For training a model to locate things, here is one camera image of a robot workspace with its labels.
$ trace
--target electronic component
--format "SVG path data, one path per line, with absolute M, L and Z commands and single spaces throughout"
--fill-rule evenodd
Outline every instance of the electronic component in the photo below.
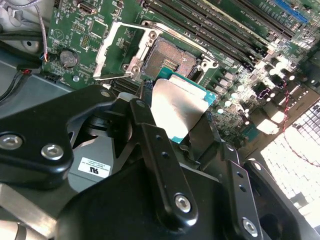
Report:
M 275 4 L 277 4 L 280 8 L 285 10 L 288 14 L 290 14 L 292 17 L 297 19 L 299 22 L 302 22 L 304 24 L 308 23 L 308 19 L 306 19 L 296 10 L 292 9 L 292 7 L 286 4 L 283 0 L 273 0 L 273 1 L 275 2 Z
M 85 1 L 78 3 L 77 7 L 85 14 L 92 15 L 97 13 L 97 8 Z
M 74 89 L 109 84 L 118 94 L 135 93 L 143 81 L 157 81 L 170 70 L 217 97 L 210 110 L 232 143 L 243 127 L 239 109 L 252 112 L 272 100 L 283 107 L 285 82 L 293 93 L 289 107 L 306 93 L 290 82 L 306 79 L 299 74 L 308 71 L 306 60 L 320 40 L 317 4 L 308 5 L 309 22 L 303 23 L 272 0 L 95 0 L 79 8 L 61 0 L 53 9 L 51 57 L 43 71 Z M 65 50 L 75 62 L 59 60 Z M 96 81 L 101 76 L 121 78 Z M 306 84 L 317 85 L 313 79 Z
M 142 71 L 149 77 L 156 79 L 162 68 L 169 68 L 173 72 L 189 77 L 197 67 L 197 58 L 190 53 L 159 37 L 145 61 Z
M 227 90 L 219 85 L 216 85 L 213 90 L 218 94 L 224 94 Z
M 268 117 L 277 124 L 282 123 L 285 119 L 285 114 L 271 101 L 263 107 L 263 110 L 266 112 Z
M 236 92 L 235 90 L 233 90 L 233 89 L 229 90 L 228 93 L 230 94 L 231 98 L 233 98 L 233 99 L 237 99 L 237 98 L 239 97 L 239 93 L 237 93 L 237 92 Z
M 230 81 L 232 81 L 232 80 L 234 79 L 234 77 L 235 77 L 232 73 L 230 73 L 230 72 L 228 72 L 228 71 L 226 71 L 223 76 L 224 76 L 226 79 L 230 80 Z
M 269 73 L 270 76 L 277 74 L 277 70 L 271 65 L 266 65 L 265 70 Z
M 243 92 L 245 90 L 245 87 L 241 82 L 237 82 L 234 86 L 238 92 Z
M 223 105 L 225 106 L 225 107 L 230 107 L 230 105 L 231 105 L 231 101 L 228 99 L 228 98 L 224 98 L 224 99 L 222 99 L 222 103 L 223 103 Z
M 264 115 L 260 109 L 254 110 L 250 114 L 250 118 L 256 129 L 264 132 L 265 134 L 276 134 L 279 131 L 278 126 L 267 119 L 267 116 Z
M 244 125 L 249 125 L 250 124 L 249 119 L 244 114 L 242 114 L 240 116 L 242 118 L 242 121 L 243 121 Z
M 272 16 L 268 15 L 266 12 L 255 6 L 248 0 L 232 0 L 237 6 L 243 9 L 252 18 L 256 19 L 258 22 L 266 25 L 273 32 L 278 34 L 280 37 L 290 40 L 295 33 L 291 31 L 286 26 L 282 25 L 280 22 L 276 21 Z
M 241 105 L 241 107 L 243 108 L 243 111 L 244 111 L 245 113 L 248 113 L 248 112 L 250 111 L 249 106 L 248 106 L 247 103 L 241 101 L 241 102 L 240 102 L 240 105 Z
M 279 75 L 274 75 L 270 79 L 275 86 L 278 88 L 283 88 L 285 81 L 279 76 Z
M 279 69 L 279 68 L 284 66 L 284 63 L 282 63 L 281 61 L 279 61 L 276 58 L 271 59 L 270 63 L 271 63 L 271 65 L 273 65 L 277 69 Z
M 218 114 L 223 114 L 223 113 L 224 113 L 224 109 L 223 109 L 221 106 L 216 106 L 216 107 L 215 107 L 215 111 L 216 111 Z
M 294 73 L 288 71 L 287 69 L 281 69 L 280 71 L 284 75 L 285 80 L 293 81 L 295 80 L 296 76 Z
M 219 84 L 224 88 L 231 86 L 231 82 L 227 81 L 226 79 L 221 78 Z
M 71 50 L 63 50 L 59 56 L 60 63 L 64 68 L 73 68 L 79 63 L 79 56 Z

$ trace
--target connector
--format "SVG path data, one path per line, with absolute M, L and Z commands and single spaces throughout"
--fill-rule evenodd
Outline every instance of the connector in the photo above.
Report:
M 280 8 L 285 10 L 288 14 L 290 14 L 292 17 L 297 19 L 299 22 L 302 22 L 304 24 L 307 24 L 309 21 L 304 16 L 302 16 L 299 12 L 292 9 L 291 6 L 286 4 L 283 0 L 273 0 L 275 4 L 277 4 Z

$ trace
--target ul label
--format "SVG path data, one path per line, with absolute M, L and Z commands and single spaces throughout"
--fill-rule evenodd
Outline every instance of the ul label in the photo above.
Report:
M 106 178 L 110 174 L 110 168 L 111 167 L 107 164 L 83 157 L 78 170 L 101 178 Z

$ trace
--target cable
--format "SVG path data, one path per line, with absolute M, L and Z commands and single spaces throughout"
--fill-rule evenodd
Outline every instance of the cable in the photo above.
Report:
M 40 27 L 41 27 L 41 33 L 42 33 L 42 39 L 43 39 L 43 53 L 44 53 L 44 61 L 48 62 L 48 45 L 47 45 L 47 34 L 46 34 L 46 27 L 44 24 L 44 20 L 41 17 L 40 9 L 37 5 L 34 5 L 36 9 L 36 13 L 38 15 Z
M 36 4 L 40 3 L 43 0 L 32 0 L 29 3 L 26 3 L 24 5 L 16 5 L 15 3 L 11 2 L 11 0 L 5 0 L 5 2 L 12 8 L 15 9 L 28 9 L 31 8 L 33 6 L 35 6 Z
M 0 107 L 8 102 L 10 102 L 17 94 L 20 92 L 20 90 L 23 88 L 27 80 L 30 78 L 31 74 L 29 70 L 26 70 L 24 72 L 17 72 L 12 82 L 10 83 L 10 86 L 5 91 L 4 94 L 0 96 Z
M 284 108 L 284 120 L 283 120 L 283 125 L 282 125 L 282 133 L 283 133 L 283 138 L 286 142 L 286 144 L 288 145 L 288 147 L 290 148 L 290 150 L 301 160 L 307 162 L 308 164 L 314 166 L 314 167 L 317 167 L 317 168 L 320 168 L 320 165 L 316 165 L 314 164 L 313 162 L 310 162 L 308 159 L 302 157 L 299 153 L 297 153 L 289 144 L 288 140 L 287 140 L 287 137 L 286 137 L 286 122 L 288 120 L 288 111 L 289 111 L 289 96 L 290 96 L 290 93 L 289 93 L 289 90 L 288 90 L 288 87 L 287 87 L 287 82 L 285 81 L 284 82 L 284 91 L 285 91 L 285 108 Z

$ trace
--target silver screw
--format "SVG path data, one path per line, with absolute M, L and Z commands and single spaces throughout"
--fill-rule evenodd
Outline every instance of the silver screw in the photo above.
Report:
M 137 73 L 140 72 L 140 68 L 139 68 L 138 66 L 134 66 L 134 67 L 132 68 L 132 71 L 133 71 L 135 74 L 137 74 Z
M 104 97 L 110 97 L 110 94 L 107 91 L 101 91 L 101 95 Z
M 0 136 L 0 149 L 15 150 L 21 147 L 23 140 L 14 134 Z
M 225 146 L 226 146 L 230 151 L 234 151 L 234 148 L 233 148 L 230 144 L 227 143 Z
M 188 200 L 188 198 L 186 198 L 183 195 L 177 195 L 175 196 L 175 205 L 184 213 L 188 213 L 191 210 L 191 203 Z
M 41 155 L 49 160 L 59 160 L 64 155 L 64 151 L 59 145 L 48 144 L 41 149 Z
M 252 237 L 256 238 L 258 237 L 258 230 L 256 226 L 247 218 L 243 217 L 242 218 L 242 225 L 244 229 L 251 234 Z
M 157 38 L 157 33 L 155 31 L 151 31 L 149 33 L 149 37 L 152 39 L 152 40 L 155 40 Z
M 138 104 L 138 105 L 139 105 L 140 107 L 142 107 L 142 108 L 145 107 L 145 104 L 144 104 L 143 101 L 138 100 L 138 101 L 136 101 L 136 104 Z
M 80 81 L 80 78 L 78 76 L 73 76 L 72 80 L 77 83 Z
M 254 163 L 254 166 L 256 167 L 256 169 L 258 169 L 259 171 L 261 171 L 261 166 L 259 163 Z

